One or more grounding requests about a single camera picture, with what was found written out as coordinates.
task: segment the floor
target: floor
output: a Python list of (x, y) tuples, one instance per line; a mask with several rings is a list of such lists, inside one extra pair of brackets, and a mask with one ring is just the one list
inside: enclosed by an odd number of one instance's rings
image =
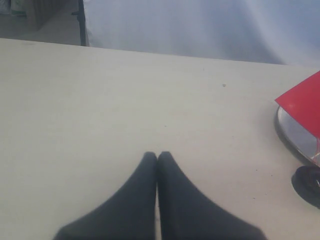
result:
[(78, 10), (78, 0), (69, 0), (63, 9), (41, 29), (29, 30), (25, 17), (0, 14), (0, 38), (80, 45), (79, 23), (71, 15)]

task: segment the table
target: table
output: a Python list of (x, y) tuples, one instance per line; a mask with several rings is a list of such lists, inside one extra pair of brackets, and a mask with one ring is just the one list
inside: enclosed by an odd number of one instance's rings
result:
[(0, 39), (0, 239), (50, 240), (171, 151), (271, 239), (319, 238), (274, 99), (317, 69)]

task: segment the round metal object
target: round metal object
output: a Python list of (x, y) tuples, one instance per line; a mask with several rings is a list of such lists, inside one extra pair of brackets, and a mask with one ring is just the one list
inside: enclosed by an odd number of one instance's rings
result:
[(320, 167), (317, 138), (294, 120), (282, 107), (276, 113), (280, 131), (286, 140), (305, 158)]

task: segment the red folder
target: red folder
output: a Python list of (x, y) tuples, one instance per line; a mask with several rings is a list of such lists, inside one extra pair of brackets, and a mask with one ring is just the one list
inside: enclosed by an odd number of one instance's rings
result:
[(320, 71), (275, 101), (312, 135), (320, 138)]

